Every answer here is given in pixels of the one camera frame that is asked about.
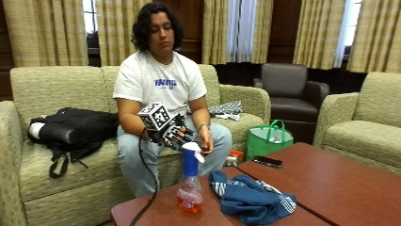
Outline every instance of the robotic hand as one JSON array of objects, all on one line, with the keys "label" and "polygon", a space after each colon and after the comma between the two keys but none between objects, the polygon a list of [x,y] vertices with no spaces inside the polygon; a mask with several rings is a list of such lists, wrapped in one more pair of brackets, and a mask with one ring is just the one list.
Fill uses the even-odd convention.
[{"label": "robotic hand", "polygon": [[146,124],[151,141],[182,151],[183,144],[192,141],[190,136],[194,135],[194,131],[186,126],[184,117],[179,114],[171,118],[163,102],[148,104],[138,114]]}]

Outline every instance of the red liquid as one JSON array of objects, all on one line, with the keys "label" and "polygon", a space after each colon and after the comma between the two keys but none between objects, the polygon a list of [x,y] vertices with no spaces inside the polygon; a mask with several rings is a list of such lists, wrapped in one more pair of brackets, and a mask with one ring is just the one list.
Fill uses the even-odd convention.
[{"label": "red liquid", "polygon": [[188,202],[184,201],[180,197],[178,197],[178,201],[179,201],[179,209],[183,211],[187,211],[190,213],[199,213],[200,209],[202,209],[202,204],[196,204],[194,202]]}]

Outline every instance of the black and white marker cube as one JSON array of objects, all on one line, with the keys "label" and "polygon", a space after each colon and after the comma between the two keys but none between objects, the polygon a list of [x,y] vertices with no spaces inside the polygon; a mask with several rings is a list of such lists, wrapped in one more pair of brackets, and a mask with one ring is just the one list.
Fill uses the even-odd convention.
[{"label": "black and white marker cube", "polygon": [[143,120],[147,130],[159,131],[172,120],[163,102],[152,102],[138,113]]}]

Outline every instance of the white t-shirt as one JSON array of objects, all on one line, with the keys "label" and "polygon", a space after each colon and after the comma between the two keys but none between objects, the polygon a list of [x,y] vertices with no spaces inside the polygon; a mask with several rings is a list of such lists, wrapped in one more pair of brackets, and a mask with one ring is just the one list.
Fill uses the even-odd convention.
[{"label": "white t-shirt", "polygon": [[136,52],[123,61],[116,76],[114,98],[163,102],[172,116],[187,114],[188,101],[206,95],[199,64],[174,52],[170,65],[159,63],[150,52]]}]

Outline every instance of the dark hair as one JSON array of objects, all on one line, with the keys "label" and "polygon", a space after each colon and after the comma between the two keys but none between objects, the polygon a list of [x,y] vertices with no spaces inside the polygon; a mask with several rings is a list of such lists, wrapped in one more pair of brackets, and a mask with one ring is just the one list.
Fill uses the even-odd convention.
[{"label": "dark hair", "polygon": [[160,2],[148,3],[140,9],[138,15],[138,21],[134,24],[134,37],[131,42],[135,44],[139,51],[146,51],[150,49],[150,39],[151,39],[151,15],[154,13],[166,12],[168,19],[172,23],[172,28],[175,31],[175,46],[178,49],[184,38],[184,33],[180,26],[180,21],[174,14],[174,11],[164,6]]}]

